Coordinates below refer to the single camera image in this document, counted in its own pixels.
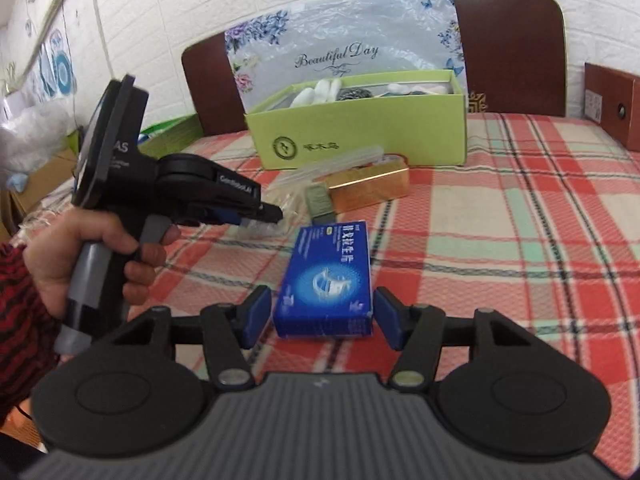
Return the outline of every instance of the box label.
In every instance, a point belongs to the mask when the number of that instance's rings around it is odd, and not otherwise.
[[[584,91],[584,115],[600,124],[602,120],[602,96],[591,90]]]

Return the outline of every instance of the finger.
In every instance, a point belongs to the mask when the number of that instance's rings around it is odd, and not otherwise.
[[[114,213],[73,209],[62,223],[77,240],[102,240],[112,251],[131,254],[138,247],[136,239],[127,233]]]
[[[130,282],[151,285],[156,279],[156,270],[140,262],[127,262],[124,266],[124,275]]]
[[[162,241],[160,243],[162,245],[171,245],[178,238],[180,238],[180,228],[177,225],[172,225],[164,233],[164,237],[162,237]]]
[[[125,283],[122,287],[122,295],[130,305],[142,305],[149,297],[149,289],[139,283]]]
[[[166,251],[160,244],[142,244],[140,260],[153,267],[161,267],[166,261]]]

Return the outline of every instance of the human hand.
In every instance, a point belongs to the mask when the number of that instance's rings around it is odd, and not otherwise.
[[[124,275],[128,281],[122,288],[126,301],[132,305],[145,303],[148,288],[156,278],[155,267],[164,265],[166,260],[162,245],[175,242],[179,236],[180,230],[173,225],[164,234],[161,244],[143,244],[140,262],[127,262]],[[133,254],[138,248],[136,239],[125,231],[113,213],[71,209],[36,236],[24,250],[24,263],[42,302],[57,319],[65,315],[71,274],[82,245],[89,240],[103,241],[120,254]]]

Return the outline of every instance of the black circular base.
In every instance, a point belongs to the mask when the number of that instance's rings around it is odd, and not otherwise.
[[[34,392],[34,419],[50,446],[83,456],[133,456],[178,439],[204,408],[196,375],[146,347],[108,345],[88,354]]]
[[[453,370],[437,403],[470,444],[514,460],[592,451],[611,409],[604,386],[579,365],[513,346]]]

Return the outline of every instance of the bed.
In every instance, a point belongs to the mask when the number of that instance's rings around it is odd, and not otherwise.
[[[188,152],[267,185],[251,137],[206,137]],[[367,221],[374,286],[450,316],[496,308],[592,370],[613,411],[597,455],[621,475],[638,464],[640,400],[640,153],[581,120],[470,114],[468,161],[411,168],[411,193],[340,216]],[[32,215],[16,240],[33,237],[68,207],[68,190]],[[168,248],[151,298],[175,316],[241,301],[258,284],[278,290],[295,232],[246,239],[234,226],[186,228]],[[246,354],[258,378],[272,370],[375,371],[396,359],[376,327],[371,338],[279,339],[272,327]],[[199,348],[178,361],[205,374]],[[438,376],[467,359],[443,350]]]

